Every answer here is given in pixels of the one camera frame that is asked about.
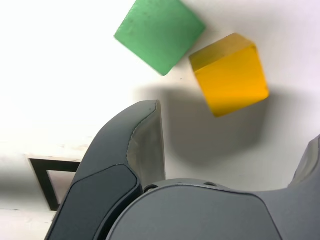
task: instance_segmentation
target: green cube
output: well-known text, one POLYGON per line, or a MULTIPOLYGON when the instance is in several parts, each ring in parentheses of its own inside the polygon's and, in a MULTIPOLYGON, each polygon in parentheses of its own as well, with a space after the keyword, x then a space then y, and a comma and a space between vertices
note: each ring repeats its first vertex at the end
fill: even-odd
POLYGON ((114 37, 164 76, 205 28, 179 0, 136 0, 114 37))

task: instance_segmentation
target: white table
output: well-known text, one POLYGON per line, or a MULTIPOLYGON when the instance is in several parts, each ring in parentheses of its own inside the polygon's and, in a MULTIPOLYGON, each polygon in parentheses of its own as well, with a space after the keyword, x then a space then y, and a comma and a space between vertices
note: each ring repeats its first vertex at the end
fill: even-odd
POLYGON ((319 1, 183 2, 207 30, 164 77, 113 38, 134 0, 0 2, 1 209, 48 211, 24 155, 81 159, 106 122, 148 99, 162 102, 169 179, 288 185, 320 134, 319 1), (256 43, 271 96, 214 118, 187 56, 233 32, 256 43))

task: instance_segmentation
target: black square outline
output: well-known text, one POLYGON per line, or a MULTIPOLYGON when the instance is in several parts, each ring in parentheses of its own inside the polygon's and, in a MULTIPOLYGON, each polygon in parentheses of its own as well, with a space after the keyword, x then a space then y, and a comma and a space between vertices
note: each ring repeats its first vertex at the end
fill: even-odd
POLYGON ((51 211, 57 211, 60 204, 58 203, 57 196, 52 186, 50 177, 47 171, 59 171, 75 173, 80 165, 80 162, 76 161, 56 161, 45 159, 29 158, 33 167, 34 173, 40 183, 42 192, 45 199, 51 209, 51 211))

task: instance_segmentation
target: wooden block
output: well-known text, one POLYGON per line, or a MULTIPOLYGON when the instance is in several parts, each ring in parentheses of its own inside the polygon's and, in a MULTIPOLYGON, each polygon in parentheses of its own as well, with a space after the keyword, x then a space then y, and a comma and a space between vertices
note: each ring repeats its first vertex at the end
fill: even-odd
POLYGON ((192 54, 189 59, 216 117, 269 96, 255 44, 237 33, 192 54))
POLYGON ((137 0, 114 37, 164 76, 204 30, 179 0, 137 0))

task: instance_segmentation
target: yellow cube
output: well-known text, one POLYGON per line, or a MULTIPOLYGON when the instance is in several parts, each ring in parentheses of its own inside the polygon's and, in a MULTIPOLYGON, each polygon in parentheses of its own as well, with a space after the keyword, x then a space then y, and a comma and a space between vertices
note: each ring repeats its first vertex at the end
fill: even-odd
POLYGON ((216 117, 269 96, 255 44, 237 33, 192 54, 189 59, 216 117))

